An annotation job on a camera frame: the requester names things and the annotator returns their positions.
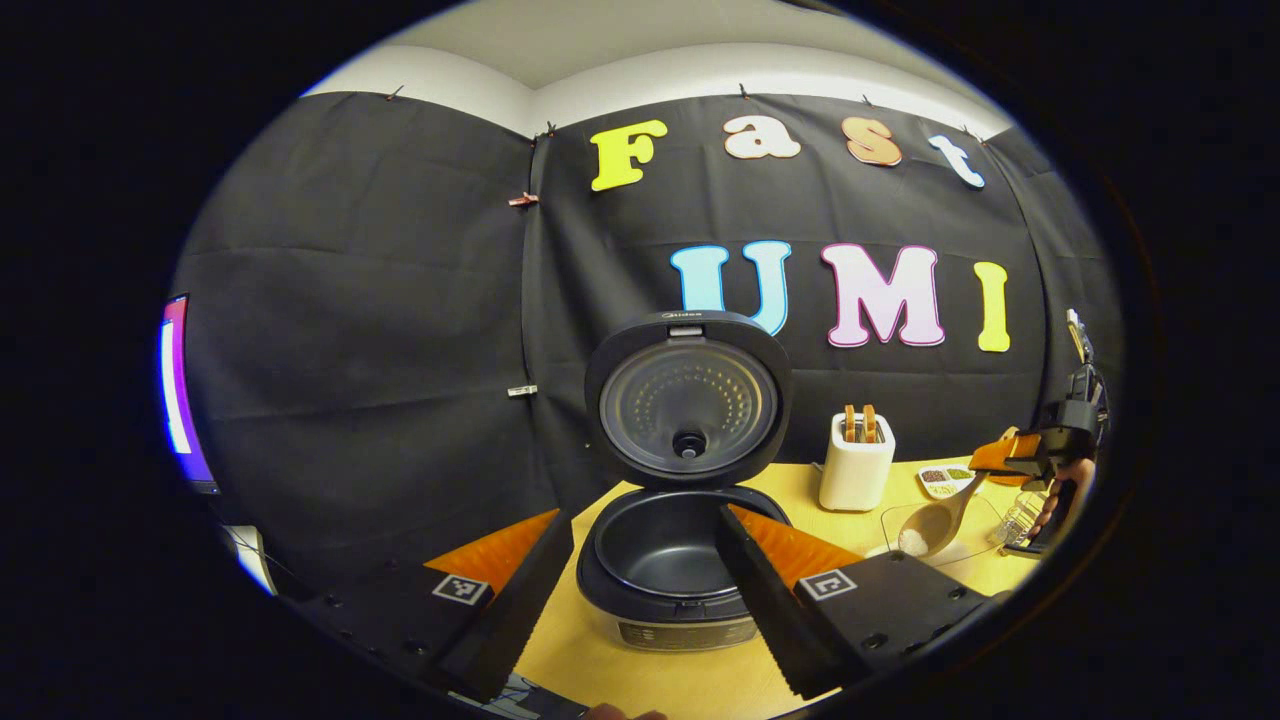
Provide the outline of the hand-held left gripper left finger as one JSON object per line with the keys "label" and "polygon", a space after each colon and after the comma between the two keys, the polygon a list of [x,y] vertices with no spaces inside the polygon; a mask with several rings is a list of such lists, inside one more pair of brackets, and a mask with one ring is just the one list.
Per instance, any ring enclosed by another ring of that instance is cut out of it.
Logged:
{"label": "hand-held left gripper left finger", "polygon": [[573,548],[553,509],[426,562],[388,561],[319,592],[310,619],[393,673],[476,701],[495,698]]}

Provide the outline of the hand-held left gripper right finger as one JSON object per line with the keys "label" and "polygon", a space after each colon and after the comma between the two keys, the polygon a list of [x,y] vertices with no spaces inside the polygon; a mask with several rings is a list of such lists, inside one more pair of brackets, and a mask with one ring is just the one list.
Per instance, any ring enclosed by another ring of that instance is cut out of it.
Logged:
{"label": "hand-held left gripper right finger", "polygon": [[716,547],[788,688],[851,689],[927,655],[991,603],[901,551],[869,559],[739,503]]}

